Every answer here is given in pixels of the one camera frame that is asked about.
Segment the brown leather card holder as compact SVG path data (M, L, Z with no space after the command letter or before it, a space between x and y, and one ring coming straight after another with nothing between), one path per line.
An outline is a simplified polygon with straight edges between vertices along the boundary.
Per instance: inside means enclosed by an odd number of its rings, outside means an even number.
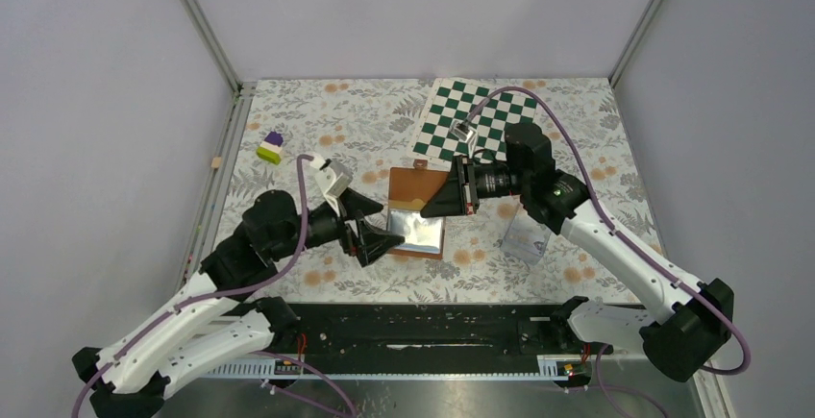
M444 251L445 219L424 218L420 210L444 184L445 171L430 169L426 160L414 160L412 167L392 167L389 171L386 228L401 235L404 242L388 253L398 257L441 260Z

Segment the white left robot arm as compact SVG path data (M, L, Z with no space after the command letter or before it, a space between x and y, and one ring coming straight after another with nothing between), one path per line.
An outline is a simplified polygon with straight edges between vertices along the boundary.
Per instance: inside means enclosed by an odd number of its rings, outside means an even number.
M298 213L292 196L269 190L247 209L235 231L205 257L188 282L134 333L107 348L85 347L72 358L86 383L82 397L99 417L152 417L192 381L238 357L298 338L298 318L281 297L264 297L227 327L199 336L215 318L243 304L259 284L282 276L308 248L337 242L361 266L404 243L372 225L383 205L346 190L342 212L328 203Z

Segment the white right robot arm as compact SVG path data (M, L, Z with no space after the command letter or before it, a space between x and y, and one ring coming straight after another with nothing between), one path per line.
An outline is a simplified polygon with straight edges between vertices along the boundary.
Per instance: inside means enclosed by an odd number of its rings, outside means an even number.
M445 183L421 215L471 215L483 199L519 195L534 221L583 249L643 306L614 307L574 297L551 327L555 346L574 353L586 342L608 344L645 355L673 381L691 379L730 340L730 286L720 279L703 282L600 213L587 185L556 168L551 141L537 125L510 124L504 140L503 161L454 157Z

